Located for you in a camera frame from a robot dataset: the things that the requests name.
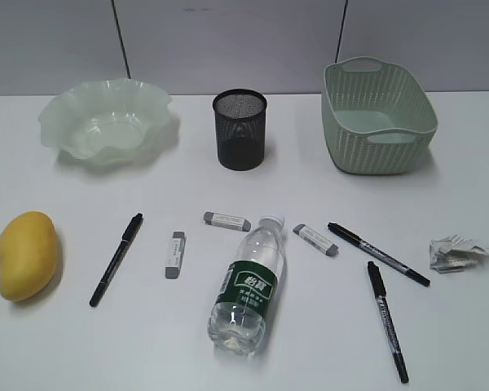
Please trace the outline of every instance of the mango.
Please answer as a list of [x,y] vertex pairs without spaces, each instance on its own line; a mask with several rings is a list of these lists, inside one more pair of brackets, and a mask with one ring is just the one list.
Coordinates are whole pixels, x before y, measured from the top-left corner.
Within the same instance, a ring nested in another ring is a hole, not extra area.
[[55,226],[41,212],[15,218],[0,235],[0,294],[20,301],[40,292],[56,272]]

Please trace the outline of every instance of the plastic basket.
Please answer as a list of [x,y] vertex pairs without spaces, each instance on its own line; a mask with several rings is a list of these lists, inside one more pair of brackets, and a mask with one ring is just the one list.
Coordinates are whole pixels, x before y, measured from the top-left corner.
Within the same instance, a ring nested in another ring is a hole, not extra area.
[[322,117],[333,163],[352,174],[412,169],[438,127],[413,75],[372,57],[326,67]]

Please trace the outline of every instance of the marker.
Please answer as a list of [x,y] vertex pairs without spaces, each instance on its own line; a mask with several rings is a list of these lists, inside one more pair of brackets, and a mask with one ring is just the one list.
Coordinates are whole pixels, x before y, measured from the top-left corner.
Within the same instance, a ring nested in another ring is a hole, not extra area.
[[129,248],[130,244],[134,240],[134,237],[138,233],[138,229],[141,226],[142,222],[143,215],[141,213],[136,214],[132,218],[132,220],[130,220],[129,226],[126,228],[123,236],[121,237],[121,243],[114,253],[114,257],[112,257],[111,262],[108,264],[104,276],[99,281],[98,286],[96,287],[96,290],[89,301],[91,307],[96,307],[99,304],[99,301],[107,290],[107,287],[110,284],[112,277],[114,277],[117,268],[121,264],[123,256],[125,256],[127,249]]
[[393,257],[389,256],[372,244],[368,243],[367,241],[360,239],[359,236],[357,236],[353,232],[348,231],[343,226],[339,226],[335,222],[330,222],[328,224],[328,229],[335,235],[340,236],[354,246],[360,248],[361,250],[364,250],[366,253],[373,255],[376,259],[383,261],[386,265],[389,265],[398,270],[403,275],[406,275],[410,279],[417,281],[419,284],[424,285],[425,287],[429,287],[430,281],[426,277],[424,277],[423,275],[419,275],[413,269],[404,265],[402,262],[397,261]]
[[394,365],[397,367],[397,371],[399,372],[400,381],[407,383],[409,381],[408,371],[406,371],[406,364],[404,363],[402,350],[400,349],[399,340],[397,339],[397,333],[394,331],[394,325],[390,315],[390,308],[385,300],[384,282],[382,281],[381,273],[378,271],[378,267],[376,267],[372,261],[368,262],[368,274],[369,279],[372,282],[373,293],[375,294],[378,310],[381,313],[385,334],[387,335],[388,342],[390,343]]

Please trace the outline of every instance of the glass bowl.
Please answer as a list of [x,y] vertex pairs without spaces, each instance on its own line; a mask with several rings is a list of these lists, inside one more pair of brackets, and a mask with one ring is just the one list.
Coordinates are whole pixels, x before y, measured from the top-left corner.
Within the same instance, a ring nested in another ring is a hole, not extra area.
[[132,79],[83,83],[42,110],[42,144],[95,164],[133,160],[170,122],[171,101],[161,88]]

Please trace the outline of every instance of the white eraser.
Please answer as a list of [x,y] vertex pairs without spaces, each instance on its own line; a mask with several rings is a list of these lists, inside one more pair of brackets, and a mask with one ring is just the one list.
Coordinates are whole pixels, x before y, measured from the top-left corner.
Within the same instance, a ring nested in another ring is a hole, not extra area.
[[326,239],[317,231],[312,230],[306,224],[299,224],[293,228],[293,232],[303,238],[313,247],[317,248],[324,255],[332,257],[337,254],[339,247],[336,244],[334,244],[331,240]]
[[179,277],[186,239],[185,233],[181,231],[176,231],[172,235],[165,265],[165,277],[167,279],[177,279]]
[[228,228],[229,230],[248,232],[250,231],[250,228],[252,228],[252,224],[245,218],[214,212],[205,212],[203,220],[211,226],[220,226],[222,228]]

